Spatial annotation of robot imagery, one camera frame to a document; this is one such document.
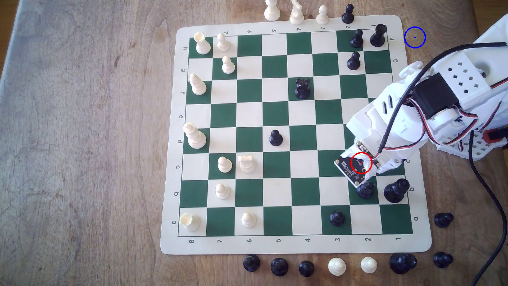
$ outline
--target wood grain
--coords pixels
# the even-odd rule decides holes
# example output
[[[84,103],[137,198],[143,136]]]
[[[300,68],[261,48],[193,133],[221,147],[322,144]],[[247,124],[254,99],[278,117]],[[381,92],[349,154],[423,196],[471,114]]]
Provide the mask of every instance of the wood grain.
[[[329,16],[344,1],[302,2],[309,17]],[[406,49],[428,62],[478,34],[470,1],[361,0],[356,15],[395,14],[419,26],[426,44]],[[339,254],[343,276],[327,270],[336,254],[282,254],[289,273],[248,273],[241,255],[164,255],[160,251],[175,34],[191,25],[264,21],[258,0],[23,0],[0,83],[0,285],[464,285],[497,245],[501,220],[466,160],[421,149],[429,216],[454,213],[447,229],[432,226],[433,245],[418,266],[397,275],[389,254]],[[279,4],[282,19],[290,3]],[[508,208],[501,150],[477,162]],[[447,269],[432,263],[451,253]],[[507,284],[505,248],[481,285]],[[298,274],[310,260],[316,273]]]

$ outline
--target vinyl chess mat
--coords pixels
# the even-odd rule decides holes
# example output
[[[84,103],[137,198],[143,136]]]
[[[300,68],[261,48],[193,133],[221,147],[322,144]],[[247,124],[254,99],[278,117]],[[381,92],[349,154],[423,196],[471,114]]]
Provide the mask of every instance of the vinyl chess mat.
[[[373,47],[377,24],[387,26],[386,42]],[[364,44],[349,42],[356,29]],[[211,51],[196,52],[193,35],[203,32]],[[230,49],[217,49],[224,33]],[[347,60],[360,53],[361,66]],[[228,55],[236,69],[223,73]],[[378,187],[371,199],[333,164],[354,143],[348,120],[374,100],[406,67],[401,21],[396,16],[359,16],[351,24],[331,18],[325,26],[305,20],[208,25],[178,30],[164,195],[161,250],[166,254],[422,252],[431,245],[430,225],[419,154],[398,169],[371,180]],[[188,81],[198,75],[206,93],[195,95]],[[295,96],[295,80],[310,79],[310,97]],[[182,126],[192,122],[207,138],[201,149],[187,143]],[[268,137],[279,130],[283,143]],[[256,161],[252,173],[237,164],[239,155]],[[233,168],[221,173],[224,156]],[[388,202],[383,190],[399,178],[411,189],[403,201]],[[228,186],[227,199],[215,186]],[[333,226],[340,211],[346,222]],[[244,227],[241,216],[255,214]],[[183,213],[199,216],[193,232],[180,223]]]

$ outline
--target white pawn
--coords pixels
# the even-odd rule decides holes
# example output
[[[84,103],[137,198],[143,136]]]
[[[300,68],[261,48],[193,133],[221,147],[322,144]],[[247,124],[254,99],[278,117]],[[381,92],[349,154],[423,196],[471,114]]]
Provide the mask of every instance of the white pawn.
[[[265,18],[268,21],[278,20],[280,17],[280,10],[276,6],[277,0],[266,0],[265,3],[268,5],[268,7],[265,9]]]
[[[222,173],[227,173],[231,171],[231,169],[233,168],[233,163],[231,163],[231,160],[229,160],[226,157],[220,157],[218,163],[219,163],[218,165],[219,171],[221,171]]]
[[[328,270],[335,276],[340,276],[346,272],[346,263],[340,258],[332,258],[328,262]]]
[[[199,54],[208,54],[212,47],[210,46],[210,43],[205,40],[205,34],[202,32],[195,33],[194,40],[196,41],[196,51]]]
[[[328,15],[326,15],[326,6],[321,5],[319,7],[319,15],[316,16],[316,22],[318,22],[319,25],[325,25],[328,23]]]
[[[194,123],[185,123],[183,125],[183,132],[185,132],[185,135],[189,139],[189,146],[192,148],[200,149],[206,144],[206,135],[199,131]]]
[[[206,84],[195,74],[189,75],[190,86],[195,95],[202,95],[206,92]]]
[[[231,61],[231,58],[225,55],[223,57],[223,72],[232,73],[235,71],[235,64]]]
[[[377,262],[372,257],[365,257],[362,259],[362,262],[360,262],[360,267],[362,267],[365,273],[372,273],[377,269]]]

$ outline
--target green square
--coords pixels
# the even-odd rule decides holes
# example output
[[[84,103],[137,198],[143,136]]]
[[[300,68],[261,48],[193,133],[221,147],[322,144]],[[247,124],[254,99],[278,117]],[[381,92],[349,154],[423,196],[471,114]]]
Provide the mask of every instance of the green square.
[[[364,74],[341,75],[340,97],[367,98],[367,81]]]
[[[288,54],[312,53],[310,33],[286,34]]]
[[[185,96],[186,104],[206,104],[212,102],[212,81],[203,81],[206,85],[206,91],[202,95],[195,95],[192,92],[191,83],[187,82],[187,94]]]
[[[236,127],[236,103],[212,104],[210,127]]]
[[[339,59],[337,53],[315,53],[312,55],[314,76],[338,75]]]
[[[263,178],[289,177],[291,177],[289,152],[263,153]]]
[[[306,99],[299,99],[296,97],[295,89],[296,89],[296,80],[297,79],[308,79],[309,80],[309,89],[310,95]],[[290,101],[293,100],[314,100],[314,77],[289,77],[288,78],[288,99]]]
[[[350,192],[350,205],[377,205],[377,204],[379,204],[379,198],[377,196],[376,177],[370,178],[369,181],[374,183],[374,186],[376,187],[376,189],[374,190],[374,194],[369,199],[363,199],[360,196],[358,196],[358,193],[356,192],[356,187],[354,187],[350,183],[347,184],[347,186],[349,188],[349,192]]]
[[[288,102],[263,102],[263,126],[280,125],[289,125]]]
[[[234,236],[235,208],[208,208],[206,236]]]
[[[317,165],[320,177],[344,177],[344,174],[333,163],[344,150],[319,150],[317,152]]]
[[[289,127],[290,150],[317,150],[316,125],[298,125]]]
[[[264,56],[262,64],[263,78],[288,76],[288,59],[285,55]]]
[[[238,56],[261,55],[261,35],[238,36]]]
[[[236,207],[263,206],[263,179],[236,180]]]
[[[340,99],[316,100],[316,124],[341,124],[342,104]]]
[[[220,157],[228,158],[233,167],[231,171],[227,173],[222,173],[219,171],[218,164]],[[208,159],[208,179],[209,180],[222,180],[222,179],[234,179],[235,178],[235,163],[236,163],[236,154],[235,153],[210,153]]]
[[[207,204],[208,181],[182,181],[180,186],[181,208],[205,208]]]
[[[291,200],[293,206],[319,206],[319,179],[291,179]]]
[[[236,81],[236,102],[263,101],[262,79],[239,79]]]
[[[392,61],[390,51],[366,51],[363,52],[365,61],[365,73],[392,73]]]
[[[189,59],[204,59],[213,56],[213,37],[205,37],[205,41],[210,43],[210,51],[207,54],[200,54],[196,50],[196,41],[194,38],[189,39]]]
[[[293,235],[291,207],[263,208],[264,236]]]
[[[231,62],[235,65],[235,71],[225,73],[222,71],[222,58],[214,58],[212,60],[212,80],[236,79],[236,58],[231,58]]]
[[[379,205],[384,235],[412,234],[409,205]]]
[[[262,152],[263,127],[236,128],[236,152]]]
[[[330,223],[330,215],[333,212],[341,212],[344,214],[344,224],[334,226]],[[351,231],[351,211],[349,206],[321,206],[321,227],[323,235],[350,235]]]

